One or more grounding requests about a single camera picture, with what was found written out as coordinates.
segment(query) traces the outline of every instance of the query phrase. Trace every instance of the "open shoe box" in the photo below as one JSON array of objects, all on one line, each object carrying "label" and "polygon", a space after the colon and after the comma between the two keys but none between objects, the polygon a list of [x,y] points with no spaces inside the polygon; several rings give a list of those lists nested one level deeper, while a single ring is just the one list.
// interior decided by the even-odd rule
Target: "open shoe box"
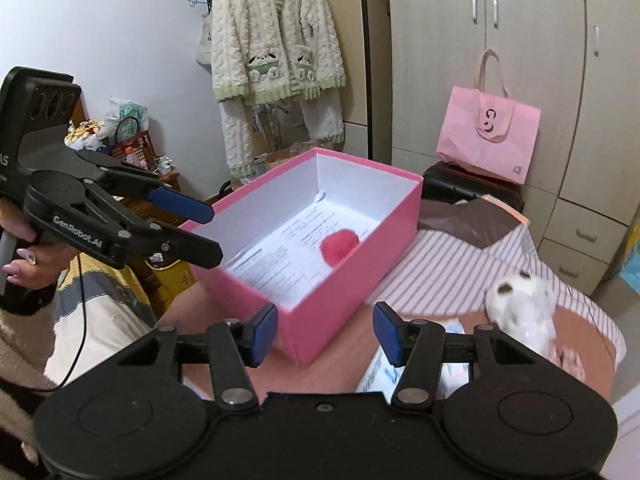
[{"label": "open shoe box", "polygon": [[[222,247],[219,267],[194,267],[212,306],[247,320],[276,304],[276,347],[306,365],[414,240],[421,190],[416,174],[314,148],[216,202],[209,224],[182,228]],[[319,245],[343,228],[360,243],[332,269]]]}]

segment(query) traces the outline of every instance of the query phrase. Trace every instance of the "finger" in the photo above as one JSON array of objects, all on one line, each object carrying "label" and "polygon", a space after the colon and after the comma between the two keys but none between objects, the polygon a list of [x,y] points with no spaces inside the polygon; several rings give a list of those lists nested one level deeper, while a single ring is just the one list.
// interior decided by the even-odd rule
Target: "finger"
[{"label": "finger", "polygon": [[0,226],[22,240],[33,242],[36,239],[36,232],[26,221],[22,211],[4,198],[0,199]]},{"label": "finger", "polygon": [[60,273],[58,268],[51,264],[32,266],[25,260],[14,260],[2,270],[10,274],[7,278],[9,282],[32,290],[38,290],[55,282]]},{"label": "finger", "polygon": [[69,261],[75,256],[75,249],[67,244],[58,243],[53,245],[33,245],[27,249],[18,249],[16,252],[21,258],[27,259],[31,254],[36,264],[60,264],[67,266]]}]

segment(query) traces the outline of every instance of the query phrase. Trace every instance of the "printed instruction sheet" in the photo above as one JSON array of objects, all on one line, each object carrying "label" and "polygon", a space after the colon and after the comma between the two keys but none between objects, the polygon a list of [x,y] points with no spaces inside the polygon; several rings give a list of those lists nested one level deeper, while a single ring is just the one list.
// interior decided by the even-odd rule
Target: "printed instruction sheet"
[{"label": "printed instruction sheet", "polygon": [[292,310],[332,272],[322,259],[322,240],[340,229],[351,229],[362,242],[378,224],[354,210],[320,200],[242,251],[226,270],[273,303]]},{"label": "printed instruction sheet", "polygon": [[[459,319],[449,319],[438,321],[447,332],[453,334],[463,334],[465,329]],[[364,377],[356,388],[356,393],[382,392],[386,402],[391,402],[394,390],[404,372],[404,367],[395,368],[389,364],[382,348],[373,356]],[[447,399],[460,386],[469,382],[469,365],[466,363],[443,363],[440,371],[440,383],[438,384],[439,399]]]}]

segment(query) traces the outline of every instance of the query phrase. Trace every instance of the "red fluffy ball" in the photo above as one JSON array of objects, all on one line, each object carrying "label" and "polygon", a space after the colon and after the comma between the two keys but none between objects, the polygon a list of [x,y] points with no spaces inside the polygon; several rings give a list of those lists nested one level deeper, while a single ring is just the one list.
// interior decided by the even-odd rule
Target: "red fluffy ball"
[{"label": "red fluffy ball", "polygon": [[351,229],[340,229],[328,235],[320,244],[322,259],[330,267],[338,265],[358,244],[360,239]]}]

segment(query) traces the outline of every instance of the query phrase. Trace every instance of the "stuffed animal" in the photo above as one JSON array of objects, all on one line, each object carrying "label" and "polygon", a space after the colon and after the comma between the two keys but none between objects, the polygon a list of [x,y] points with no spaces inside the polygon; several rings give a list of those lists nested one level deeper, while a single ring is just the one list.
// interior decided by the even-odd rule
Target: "stuffed animal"
[{"label": "stuffed animal", "polygon": [[500,330],[548,357],[549,343],[556,338],[556,295],[549,282],[522,270],[490,286],[484,303],[489,320]]}]

